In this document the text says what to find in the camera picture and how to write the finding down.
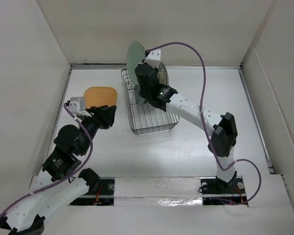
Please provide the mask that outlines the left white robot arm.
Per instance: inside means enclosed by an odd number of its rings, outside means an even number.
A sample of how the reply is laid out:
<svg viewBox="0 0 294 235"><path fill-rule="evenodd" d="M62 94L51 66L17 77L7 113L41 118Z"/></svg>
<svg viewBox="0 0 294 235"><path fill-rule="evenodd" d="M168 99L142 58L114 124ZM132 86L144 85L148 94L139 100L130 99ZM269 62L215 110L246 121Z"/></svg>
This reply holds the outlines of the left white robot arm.
<svg viewBox="0 0 294 235"><path fill-rule="evenodd" d="M112 127L116 106L73 111L66 103L64 109L77 125L65 125L59 130L54 139L55 147L29 192L0 214L0 228L11 235L40 235L45 222L57 209L81 195L101 190L100 176L84 166L93 152L97 131Z"/></svg>

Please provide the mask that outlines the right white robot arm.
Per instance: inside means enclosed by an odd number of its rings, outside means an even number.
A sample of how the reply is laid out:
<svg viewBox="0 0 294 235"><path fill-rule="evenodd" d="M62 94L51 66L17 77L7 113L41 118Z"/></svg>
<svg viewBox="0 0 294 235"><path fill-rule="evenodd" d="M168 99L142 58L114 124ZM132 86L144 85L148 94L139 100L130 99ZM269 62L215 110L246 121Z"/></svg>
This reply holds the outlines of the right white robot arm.
<svg viewBox="0 0 294 235"><path fill-rule="evenodd" d="M237 171L234 167L234 147L238 136L235 118L231 113L224 115L206 111L186 99L172 87L160 83L158 71L161 51L144 52L135 56L132 73L139 85L139 95L153 107L177 115L202 129L208 140L208 148L217 163L216 187L228 192L234 187Z"/></svg>

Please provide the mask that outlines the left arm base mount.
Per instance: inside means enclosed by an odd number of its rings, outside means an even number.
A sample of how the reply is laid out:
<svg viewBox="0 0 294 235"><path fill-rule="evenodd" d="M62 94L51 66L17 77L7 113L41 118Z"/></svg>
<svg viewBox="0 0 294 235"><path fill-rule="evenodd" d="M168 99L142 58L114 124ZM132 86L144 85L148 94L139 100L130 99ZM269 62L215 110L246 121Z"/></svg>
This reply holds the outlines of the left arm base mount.
<svg viewBox="0 0 294 235"><path fill-rule="evenodd" d="M90 185L88 192L73 200L71 206L113 206L115 178L101 178L92 169L83 169L79 178L86 180L86 185Z"/></svg>

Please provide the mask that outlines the blue floral white plate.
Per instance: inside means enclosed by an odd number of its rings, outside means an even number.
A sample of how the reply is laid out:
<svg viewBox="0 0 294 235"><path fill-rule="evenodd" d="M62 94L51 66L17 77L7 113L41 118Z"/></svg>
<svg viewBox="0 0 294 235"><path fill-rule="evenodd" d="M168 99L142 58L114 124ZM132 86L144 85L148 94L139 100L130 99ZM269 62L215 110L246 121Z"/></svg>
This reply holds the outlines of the blue floral white plate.
<svg viewBox="0 0 294 235"><path fill-rule="evenodd" d="M164 85L169 84L168 72L167 72L166 66L162 62L159 63L157 76L158 76L158 81L161 84L164 84Z"/></svg>

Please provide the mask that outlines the grey-blue round plate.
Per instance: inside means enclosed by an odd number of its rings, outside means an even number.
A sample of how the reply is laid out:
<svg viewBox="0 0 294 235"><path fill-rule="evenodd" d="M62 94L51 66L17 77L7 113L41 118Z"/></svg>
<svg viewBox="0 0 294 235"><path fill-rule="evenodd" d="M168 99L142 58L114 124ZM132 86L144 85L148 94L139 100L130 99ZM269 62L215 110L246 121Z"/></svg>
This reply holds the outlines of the grey-blue round plate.
<svg viewBox="0 0 294 235"><path fill-rule="evenodd" d="M138 105L143 105L143 104L147 103L147 100L140 96L140 86L137 85L137 84L135 84L135 93L134 93L134 95L135 95L136 103Z"/></svg>

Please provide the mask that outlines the light green flower plate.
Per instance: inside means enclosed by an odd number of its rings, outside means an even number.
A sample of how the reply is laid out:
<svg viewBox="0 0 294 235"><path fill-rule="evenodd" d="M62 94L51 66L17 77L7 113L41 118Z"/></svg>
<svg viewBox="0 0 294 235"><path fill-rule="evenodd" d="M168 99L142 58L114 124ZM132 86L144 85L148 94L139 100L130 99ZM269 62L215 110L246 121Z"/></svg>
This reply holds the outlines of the light green flower plate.
<svg viewBox="0 0 294 235"><path fill-rule="evenodd" d="M126 67L131 82L138 85L135 69L142 60L145 59L145 49L143 45L134 41L130 44L126 55Z"/></svg>

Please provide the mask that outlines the orange woven plate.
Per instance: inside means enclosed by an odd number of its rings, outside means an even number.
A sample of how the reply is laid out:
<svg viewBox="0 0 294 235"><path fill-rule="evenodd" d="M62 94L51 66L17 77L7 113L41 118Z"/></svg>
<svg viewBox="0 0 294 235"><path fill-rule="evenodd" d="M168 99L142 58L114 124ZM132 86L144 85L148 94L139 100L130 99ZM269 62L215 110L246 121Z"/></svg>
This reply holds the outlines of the orange woven plate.
<svg viewBox="0 0 294 235"><path fill-rule="evenodd" d="M114 106L117 102L117 91L112 87L90 87L84 92L86 108Z"/></svg>

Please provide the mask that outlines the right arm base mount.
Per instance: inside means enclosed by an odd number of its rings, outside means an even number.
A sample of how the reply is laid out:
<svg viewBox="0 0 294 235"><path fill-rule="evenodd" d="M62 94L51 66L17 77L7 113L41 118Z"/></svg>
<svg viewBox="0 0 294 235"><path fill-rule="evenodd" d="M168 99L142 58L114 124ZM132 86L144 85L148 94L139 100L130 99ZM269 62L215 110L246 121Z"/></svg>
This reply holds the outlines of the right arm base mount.
<svg viewBox="0 0 294 235"><path fill-rule="evenodd" d="M242 177L236 178L232 185L222 188L216 178L201 178L198 193L202 195L204 206L235 205L247 201Z"/></svg>

